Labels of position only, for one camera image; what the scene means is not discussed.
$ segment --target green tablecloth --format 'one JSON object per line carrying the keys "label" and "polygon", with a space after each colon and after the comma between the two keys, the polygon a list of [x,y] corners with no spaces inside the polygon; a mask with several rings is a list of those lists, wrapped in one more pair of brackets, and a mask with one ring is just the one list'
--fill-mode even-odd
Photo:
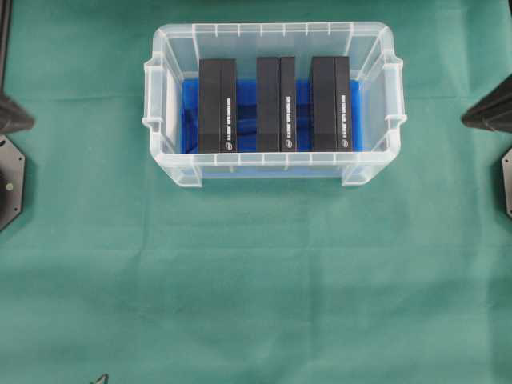
{"label": "green tablecloth", "polygon": [[[402,152],[370,184],[181,189],[142,127],[170,22],[381,21],[404,60]],[[0,381],[512,381],[512,135],[463,111],[512,72],[506,0],[14,0],[6,92],[37,117],[0,234]]]}

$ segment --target clear plastic storage box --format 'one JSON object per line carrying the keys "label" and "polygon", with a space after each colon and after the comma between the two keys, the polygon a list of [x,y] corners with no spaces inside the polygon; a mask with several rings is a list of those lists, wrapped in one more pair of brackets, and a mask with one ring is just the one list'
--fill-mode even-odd
{"label": "clear plastic storage box", "polygon": [[[350,56],[350,77],[361,97],[362,150],[184,154],[182,84],[198,77],[200,58],[235,58],[238,79],[256,78],[256,58],[295,56],[296,76],[308,79],[311,58]],[[400,125],[407,119],[402,60],[393,33],[379,22],[271,24],[171,24],[153,38],[144,65],[144,118],[150,152],[180,186],[202,186],[204,178],[341,178],[344,186],[367,183],[398,155]]]}

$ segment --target blue foam insert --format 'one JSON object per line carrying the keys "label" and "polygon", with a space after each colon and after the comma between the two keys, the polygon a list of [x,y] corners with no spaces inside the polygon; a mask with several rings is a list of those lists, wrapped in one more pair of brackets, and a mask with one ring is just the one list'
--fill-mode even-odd
{"label": "blue foam insert", "polygon": [[[352,95],[352,135],[354,151],[362,151],[361,94],[359,83],[350,80]],[[182,153],[198,152],[199,80],[183,82]],[[256,152],[257,95],[255,80],[237,81],[238,152]],[[299,152],[311,150],[310,140],[310,83],[297,80],[297,146]]]}

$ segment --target black box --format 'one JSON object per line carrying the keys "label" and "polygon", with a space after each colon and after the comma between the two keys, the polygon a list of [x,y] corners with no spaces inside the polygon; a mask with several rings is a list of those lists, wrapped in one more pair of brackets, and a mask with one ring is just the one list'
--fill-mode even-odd
{"label": "black box", "polygon": [[336,67],[336,107],[338,152],[351,152],[352,140],[352,102],[350,96],[350,62],[347,56],[334,58]]}
{"label": "black box", "polygon": [[311,61],[311,101],[313,151],[352,151],[348,57],[313,57]]}
{"label": "black box", "polygon": [[281,152],[297,151],[295,58],[279,59]]}
{"label": "black box", "polygon": [[237,151],[236,64],[230,59],[199,61],[198,152]]}
{"label": "black box", "polygon": [[221,152],[237,151],[237,68],[234,60],[222,60]]}
{"label": "black box", "polygon": [[257,59],[258,152],[279,152],[279,59]]}

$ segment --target black metal bracket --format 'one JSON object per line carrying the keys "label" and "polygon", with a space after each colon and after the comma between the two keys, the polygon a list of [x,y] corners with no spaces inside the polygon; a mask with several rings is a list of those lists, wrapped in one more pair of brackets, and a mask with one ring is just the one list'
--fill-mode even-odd
{"label": "black metal bracket", "polygon": [[25,155],[0,135],[0,231],[22,212],[24,178]]}
{"label": "black metal bracket", "polygon": [[503,156],[503,180],[505,181],[506,213],[512,218],[512,148]]}

